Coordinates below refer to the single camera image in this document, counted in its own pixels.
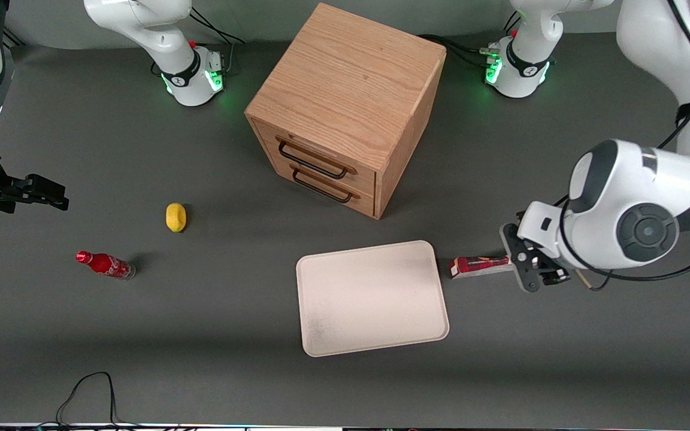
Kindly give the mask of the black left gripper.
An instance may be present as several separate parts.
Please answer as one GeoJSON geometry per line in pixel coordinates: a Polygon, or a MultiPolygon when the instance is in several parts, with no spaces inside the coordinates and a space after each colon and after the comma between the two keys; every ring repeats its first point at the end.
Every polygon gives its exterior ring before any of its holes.
{"type": "Polygon", "coordinates": [[[537,265],[537,273],[544,286],[556,286],[571,279],[566,268],[550,260],[540,261],[537,265]]]}

